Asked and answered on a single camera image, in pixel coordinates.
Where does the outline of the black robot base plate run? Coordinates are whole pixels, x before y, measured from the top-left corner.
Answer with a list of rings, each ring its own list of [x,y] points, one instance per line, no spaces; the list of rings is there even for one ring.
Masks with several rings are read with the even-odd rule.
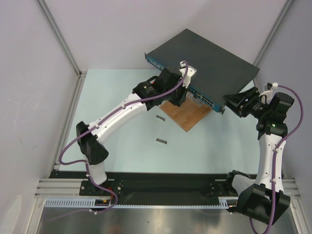
[[[50,178],[87,179],[85,172],[52,171]],[[102,184],[94,186],[89,179],[81,183],[82,196],[118,196],[118,205],[205,206],[216,205],[219,197],[235,197],[227,188],[226,174],[122,173],[108,172]]]

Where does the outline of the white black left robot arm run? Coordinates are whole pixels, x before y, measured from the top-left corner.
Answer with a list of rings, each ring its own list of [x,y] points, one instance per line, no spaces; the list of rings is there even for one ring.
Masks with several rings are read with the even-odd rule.
[[[104,147],[108,137],[133,118],[149,111],[155,106],[169,101],[180,106],[196,69],[182,65],[178,71],[164,68],[159,76],[153,76],[139,83],[128,97],[107,115],[85,124],[76,125],[80,151],[87,161],[87,173],[92,178],[90,189],[97,195],[107,191],[107,175],[104,162],[109,152]]]

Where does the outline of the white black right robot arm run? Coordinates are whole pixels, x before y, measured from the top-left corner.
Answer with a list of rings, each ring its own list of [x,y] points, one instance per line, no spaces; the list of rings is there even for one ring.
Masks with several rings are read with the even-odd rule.
[[[284,123],[294,99],[282,92],[267,100],[257,88],[225,95],[226,106],[237,116],[258,120],[259,166],[256,179],[233,170],[224,184],[228,195],[238,195],[236,212],[265,224],[274,224],[290,205],[282,184],[282,155],[288,127]]]

